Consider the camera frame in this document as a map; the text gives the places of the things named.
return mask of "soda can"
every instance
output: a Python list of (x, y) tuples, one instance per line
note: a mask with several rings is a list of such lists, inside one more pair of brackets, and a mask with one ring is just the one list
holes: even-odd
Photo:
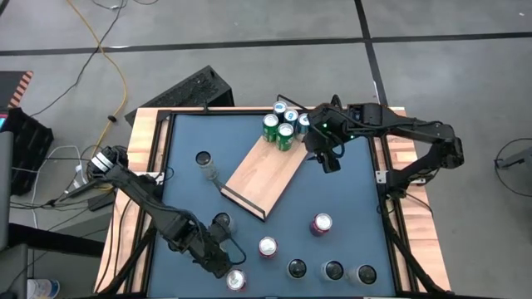
[(288, 276), (293, 279), (301, 279), (307, 274), (307, 264), (300, 259), (293, 259), (286, 266)]
[(236, 233), (236, 222), (231, 216), (229, 216), (229, 214), (217, 213), (216, 216), (214, 216), (214, 220), (216, 223), (225, 225), (225, 227), (227, 227), (231, 234)]
[(196, 163), (198, 164), (201, 172), (203, 172), (205, 178), (213, 180), (218, 177), (218, 170), (214, 166), (214, 162), (209, 152), (201, 151), (196, 155)]
[(303, 138), (308, 133), (310, 122), (308, 121), (308, 114), (303, 113), (298, 117), (298, 124), (296, 125), (296, 138), (303, 141)]
[(292, 125), (293, 128), (296, 127), (298, 117), (299, 113), (294, 109), (288, 109), (284, 111), (284, 123)]
[(286, 112), (286, 109), (288, 109), (288, 105), (282, 100), (276, 101), (273, 104), (273, 113), (275, 114), (275, 116), (277, 116), (279, 122), (283, 122), (284, 112)]
[(231, 291), (241, 292), (246, 286), (246, 275), (242, 270), (231, 270), (227, 274), (227, 288)]
[(264, 237), (259, 241), (259, 254), (261, 257), (272, 258), (277, 253), (277, 241), (271, 237)]
[(326, 281), (337, 281), (343, 277), (343, 266), (340, 262), (324, 262), (320, 267), (320, 276)]
[(263, 118), (263, 138), (268, 142), (274, 142), (277, 135), (279, 119), (273, 114), (268, 114)]
[(277, 129), (277, 149), (287, 151), (292, 148), (293, 127), (290, 124), (282, 124)]
[(316, 237), (321, 237), (326, 234), (333, 225), (333, 219), (331, 216), (325, 213), (319, 213), (314, 216), (313, 221), (310, 223), (310, 233)]
[(361, 265), (354, 267), (346, 272), (347, 280), (352, 284), (362, 284), (369, 286), (377, 280), (377, 272), (370, 265)]

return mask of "black cylinder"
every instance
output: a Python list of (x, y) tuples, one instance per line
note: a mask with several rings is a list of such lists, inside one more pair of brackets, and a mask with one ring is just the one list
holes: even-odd
[(307, 265), (300, 259), (293, 259), (288, 263), (288, 275), (291, 278), (300, 279), (307, 274)]

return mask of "black box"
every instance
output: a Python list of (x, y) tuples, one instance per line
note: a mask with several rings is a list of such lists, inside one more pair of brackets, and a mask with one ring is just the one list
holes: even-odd
[[(7, 119), (0, 131), (13, 133), (12, 167), (38, 171), (52, 145), (52, 129), (41, 125), (21, 108), (13, 108), (7, 111)], [(12, 169), (11, 194), (29, 192), (36, 177), (37, 173)]]
[[(196, 107), (200, 105), (234, 107), (231, 86), (206, 66), (141, 107)], [(133, 126), (136, 109), (128, 113), (126, 121)]]

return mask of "gray floor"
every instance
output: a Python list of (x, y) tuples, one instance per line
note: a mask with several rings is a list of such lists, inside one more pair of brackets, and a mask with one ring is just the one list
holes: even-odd
[[(74, 3), (100, 35), (114, 17), (113, 12), (90, 1)], [(374, 37), (532, 31), (529, 1), (364, 0), (363, 4)], [(354, 3), (348, 0), (160, 0), (153, 6), (130, 1), (104, 45), (361, 35)], [(0, 41), (0, 50), (95, 44), (62, 0), (12, 0), (0, 17)], [(493, 171), (493, 158), (506, 142), (530, 137), (531, 40), (376, 44), (375, 51), (389, 105), (405, 106), (409, 115), (421, 119), (452, 124), (464, 143), (465, 165), (441, 171), (427, 188), (453, 290), (479, 296), (530, 297), (532, 201), (502, 187)], [(128, 82), (130, 101), (126, 111), (206, 65), (211, 65), (233, 87), (237, 105), (268, 105), (278, 93), (307, 105), (328, 101), (333, 93), (338, 93), (345, 103), (375, 100), (362, 44), (111, 56)], [(87, 55), (4, 56), (0, 57), (0, 70), (35, 72), (22, 102), (22, 108), (32, 113), (75, 80), (86, 58)], [(95, 143), (106, 116), (120, 103), (121, 92), (120, 77), (98, 55), (87, 67), (81, 84), (37, 118), (54, 129), (55, 146), (85, 148)], [(105, 144), (127, 145), (130, 132), (131, 128), (122, 121), (113, 127)], [(509, 152), (524, 146), (532, 146), (532, 142), (516, 145)], [(417, 149), (422, 154), (426, 146)], [(66, 150), (57, 156), (73, 157), (75, 152)], [(40, 180), (36, 202), (44, 203), (60, 194), (74, 167), (73, 161), (45, 166), (43, 172), (47, 175)], [(512, 187), (532, 193), (532, 188), (527, 187), (529, 177), (521, 168), (503, 173)], [(84, 213), (66, 226), (97, 219), (91, 221), (97, 230), (106, 225), (109, 211)], [(40, 211), (40, 227), (50, 228), (75, 212)], [(12, 221), (27, 225), (33, 222), (27, 211), (12, 211)], [(92, 264), (87, 267), (96, 269), (98, 262), (92, 259), (84, 265)], [(57, 269), (45, 264), (36, 265), (37, 269), (43, 277), (64, 277), (67, 290), (90, 289), (94, 282), (91, 271), (86, 271), (81, 283), (69, 281), (67, 274), (53, 272)]]

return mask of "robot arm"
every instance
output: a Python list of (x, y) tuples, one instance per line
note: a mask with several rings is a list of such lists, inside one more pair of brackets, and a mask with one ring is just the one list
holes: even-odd
[(145, 210), (161, 237), (176, 252), (189, 251), (203, 269), (221, 278), (233, 263), (219, 244), (230, 237), (227, 226), (213, 220), (206, 228), (190, 211), (166, 206), (161, 188), (149, 175), (138, 176), (127, 168), (126, 150), (106, 147), (87, 165), (93, 179), (112, 184)]
[[(314, 153), (323, 165), (325, 173), (340, 170), (338, 159), (343, 156), (346, 142), (361, 136), (373, 138), (388, 134), (432, 144), (425, 156), (402, 170), (390, 169), (377, 180), (386, 185), (392, 197), (404, 197), (411, 182), (429, 179), (431, 172), (439, 168), (454, 169), (464, 164), (461, 140), (450, 125), (399, 116), (374, 103), (348, 105), (347, 111), (338, 103), (334, 96), (332, 104), (321, 104), (308, 113), (311, 129), (304, 143), (307, 151)], [(333, 150), (338, 146), (340, 153)]]

